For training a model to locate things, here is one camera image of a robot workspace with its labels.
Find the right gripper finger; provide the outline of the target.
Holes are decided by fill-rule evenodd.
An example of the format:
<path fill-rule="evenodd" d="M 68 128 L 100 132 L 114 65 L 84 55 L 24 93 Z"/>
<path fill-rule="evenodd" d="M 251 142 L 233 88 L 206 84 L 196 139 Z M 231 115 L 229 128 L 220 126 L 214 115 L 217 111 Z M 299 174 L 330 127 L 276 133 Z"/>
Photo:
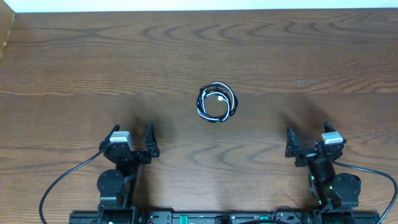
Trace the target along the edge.
<path fill-rule="evenodd" d="M 324 127 L 324 133 L 332 133 L 336 131 L 329 121 L 324 121 L 323 127 Z"/>
<path fill-rule="evenodd" d="M 299 154 L 300 144 L 292 129 L 287 128 L 287 144 L 285 148 L 285 157 L 296 157 Z"/>

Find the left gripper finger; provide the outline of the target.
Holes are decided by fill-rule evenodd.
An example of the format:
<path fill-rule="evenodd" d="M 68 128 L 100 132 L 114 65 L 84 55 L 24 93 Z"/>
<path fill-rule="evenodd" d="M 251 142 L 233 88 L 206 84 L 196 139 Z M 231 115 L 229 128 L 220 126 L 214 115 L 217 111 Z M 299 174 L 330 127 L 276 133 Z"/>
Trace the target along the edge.
<path fill-rule="evenodd" d="M 150 124 L 147 129 L 145 146 L 151 157 L 159 157 L 160 149 L 155 138 L 154 125 Z"/>
<path fill-rule="evenodd" d="M 116 131 L 119 131 L 119 129 L 120 129 L 120 125 L 116 124 L 116 125 L 112 128 L 112 130 L 110 131 L 110 133 L 105 137 L 104 141 L 105 141 L 105 142 L 110 142 L 110 138 L 111 138 L 112 134 L 113 134 L 114 132 L 116 132 Z"/>

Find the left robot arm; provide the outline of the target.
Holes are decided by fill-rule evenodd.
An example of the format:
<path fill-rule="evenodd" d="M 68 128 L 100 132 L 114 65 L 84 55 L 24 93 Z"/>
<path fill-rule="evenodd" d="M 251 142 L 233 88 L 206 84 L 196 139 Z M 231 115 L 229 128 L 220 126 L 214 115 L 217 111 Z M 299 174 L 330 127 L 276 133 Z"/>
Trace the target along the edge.
<path fill-rule="evenodd" d="M 115 164 L 115 168 L 104 171 L 97 180 L 100 193 L 98 223 L 147 222 L 146 213 L 132 200 L 140 166 L 150 164 L 153 158 L 160 156 L 152 124 L 147 128 L 144 146 L 145 150 L 134 151 L 130 132 L 121 131 L 119 125 L 115 125 L 100 143 L 99 151 Z"/>

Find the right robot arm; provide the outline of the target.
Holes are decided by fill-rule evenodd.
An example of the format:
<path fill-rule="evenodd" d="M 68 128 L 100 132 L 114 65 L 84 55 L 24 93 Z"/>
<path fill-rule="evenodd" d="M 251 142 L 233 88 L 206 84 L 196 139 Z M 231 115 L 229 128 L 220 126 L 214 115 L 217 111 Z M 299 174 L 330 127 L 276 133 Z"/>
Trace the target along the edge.
<path fill-rule="evenodd" d="M 335 172 L 333 163 L 343 155 L 346 139 L 327 121 L 323 128 L 320 140 L 308 149 L 301 149 L 295 133 L 287 128 L 285 157 L 293 157 L 296 167 L 309 169 L 310 188 L 320 204 L 310 212 L 310 223 L 354 223 L 352 209 L 359 205 L 361 179 Z"/>

